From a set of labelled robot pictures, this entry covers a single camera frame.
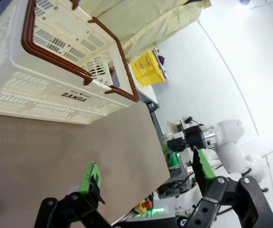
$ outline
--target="white table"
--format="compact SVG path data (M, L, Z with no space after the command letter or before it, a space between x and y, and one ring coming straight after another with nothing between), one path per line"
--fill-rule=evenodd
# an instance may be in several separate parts
M136 79L136 76L135 76L135 74L133 72L133 69L132 69L132 66L131 66L130 63L128 64L128 66L129 66L129 70L130 70L131 76L133 78L133 81L135 82L136 89L138 90L138 92L141 93L142 95L144 95L149 100L151 100L153 103L157 104L157 98L156 98L156 95L155 95L155 92L154 92L152 86L151 85L143 86Z

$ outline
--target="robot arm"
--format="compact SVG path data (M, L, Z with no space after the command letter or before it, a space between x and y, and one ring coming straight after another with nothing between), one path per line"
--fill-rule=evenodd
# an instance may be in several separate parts
M214 149L228 173L250 175L258 182L265 177L263 159L257 155L245 156L236 144L244 134L243 125L239 120L224 120L211 126L192 126L183 133L184 139L168 141L170 149Z

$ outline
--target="table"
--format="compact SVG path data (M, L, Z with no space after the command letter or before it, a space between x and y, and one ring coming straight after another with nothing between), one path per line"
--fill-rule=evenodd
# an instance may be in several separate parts
M148 86L143 86L137 79L136 79L136 76L133 72L133 69L132 69L132 66L131 66L131 63L128 64L129 66L129 70L130 70L130 73L131 73L131 76L133 78L133 81L136 85L136 89L139 93L141 93L143 96L145 96L147 99L151 100L153 103L157 104L157 98L156 98L156 95L155 95L155 92L152 88L151 85L148 85Z
M0 228L33 227L41 201L62 199L91 161L106 202L98 211L109 223L170 177L142 102L89 125L0 115Z

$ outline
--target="brand logo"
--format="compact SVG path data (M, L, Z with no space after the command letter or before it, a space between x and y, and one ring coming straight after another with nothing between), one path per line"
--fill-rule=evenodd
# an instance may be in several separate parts
M83 97L76 96L74 94L68 94L68 93L64 93L62 96L65 96L67 98L71 98L71 99L74 99L74 100L77 100L77 101L82 101L82 102L85 102L87 100L87 99L85 99Z

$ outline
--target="fabric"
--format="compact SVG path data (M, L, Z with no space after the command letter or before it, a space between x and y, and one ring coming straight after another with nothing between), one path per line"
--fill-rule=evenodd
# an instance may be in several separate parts
M82 0L80 7L106 25L121 41L126 58L135 61L196 21L202 9L210 6L210 0L185 3L186 0Z

